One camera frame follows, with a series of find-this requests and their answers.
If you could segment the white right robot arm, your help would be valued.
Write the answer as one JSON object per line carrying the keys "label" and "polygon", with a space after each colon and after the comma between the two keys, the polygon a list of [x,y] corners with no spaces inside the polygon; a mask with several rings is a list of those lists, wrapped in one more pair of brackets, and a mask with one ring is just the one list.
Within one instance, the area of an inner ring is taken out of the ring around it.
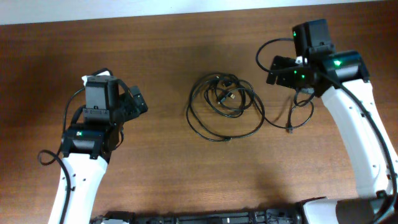
{"label": "white right robot arm", "polygon": [[296,58],[276,56],[266,82],[322,100],[354,170],[358,197],[304,200],[297,223],[391,223],[397,216],[397,153],[380,119],[369,72],[354,50],[337,52],[326,20],[292,28]]}

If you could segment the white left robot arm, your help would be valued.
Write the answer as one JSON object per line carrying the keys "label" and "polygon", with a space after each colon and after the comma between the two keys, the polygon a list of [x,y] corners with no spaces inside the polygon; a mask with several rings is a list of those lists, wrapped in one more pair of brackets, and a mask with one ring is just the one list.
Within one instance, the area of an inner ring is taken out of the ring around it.
{"label": "white left robot arm", "polygon": [[86,103],[62,134],[60,153],[40,151],[58,162],[61,171],[49,223],[89,223],[96,194],[112,152],[124,140],[124,123],[147,112],[137,86],[112,75],[84,76]]}

